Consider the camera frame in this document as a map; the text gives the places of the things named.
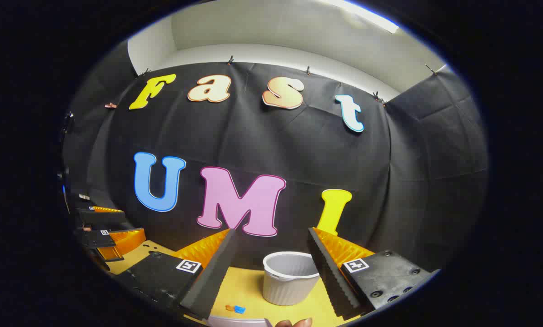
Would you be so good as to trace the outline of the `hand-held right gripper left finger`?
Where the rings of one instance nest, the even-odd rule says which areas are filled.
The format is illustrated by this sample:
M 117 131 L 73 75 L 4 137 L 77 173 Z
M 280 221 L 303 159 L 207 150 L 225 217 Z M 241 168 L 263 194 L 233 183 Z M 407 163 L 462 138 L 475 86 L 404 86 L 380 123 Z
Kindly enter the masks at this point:
M 116 280 L 170 317 L 207 319 L 234 258 L 236 234 L 234 228 L 228 228 L 175 254 L 149 251 Z

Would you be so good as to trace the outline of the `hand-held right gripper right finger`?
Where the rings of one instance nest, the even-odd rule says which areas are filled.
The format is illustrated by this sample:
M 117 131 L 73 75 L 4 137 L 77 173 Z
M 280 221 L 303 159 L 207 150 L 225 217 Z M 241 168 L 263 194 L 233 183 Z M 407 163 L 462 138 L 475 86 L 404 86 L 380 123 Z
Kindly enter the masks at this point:
M 343 319 L 389 307 L 436 275 L 396 251 L 374 253 L 319 228 L 309 228 L 307 246 L 335 314 Z

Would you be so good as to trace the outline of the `white ribbed garbage bin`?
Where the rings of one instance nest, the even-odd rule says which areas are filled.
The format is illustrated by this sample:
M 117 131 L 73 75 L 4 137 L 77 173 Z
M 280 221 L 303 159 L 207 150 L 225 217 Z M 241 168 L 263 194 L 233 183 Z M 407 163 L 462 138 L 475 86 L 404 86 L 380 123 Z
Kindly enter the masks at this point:
M 263 258 L 263 298 L 276 306 L 294 306 L 311 293 L 319 272 L 312 255 L 280 251 Z

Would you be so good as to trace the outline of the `lilac plastic dustpan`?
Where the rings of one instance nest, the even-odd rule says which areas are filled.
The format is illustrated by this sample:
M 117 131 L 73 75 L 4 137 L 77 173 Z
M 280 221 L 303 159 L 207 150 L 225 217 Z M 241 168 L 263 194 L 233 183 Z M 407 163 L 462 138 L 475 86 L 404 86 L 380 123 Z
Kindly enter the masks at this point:
M 236 319 L 210 316 L 209 327 L 273 327 L 268 319 Z

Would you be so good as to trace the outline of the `yellow wooden desktop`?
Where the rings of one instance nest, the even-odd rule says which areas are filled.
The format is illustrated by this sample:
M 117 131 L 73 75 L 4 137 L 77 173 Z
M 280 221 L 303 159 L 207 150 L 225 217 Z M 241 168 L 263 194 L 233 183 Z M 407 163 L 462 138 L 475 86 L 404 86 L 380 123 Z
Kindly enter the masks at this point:
M 276 324 L 282 320 L 300 321 L 313 319 L 313 327 L 337 327 L 353 319 L 344 320 L 334 313 L 327 290 L 318 280 L 311 293 L 294 306 L 276 306 L 267 302 L 262 295 L 264 272 L 229 267 L 211 310 L 211 315 L 237 319 L 267 318 Z M 245 307 L 244 314 L 225 310 L 225 306 Z

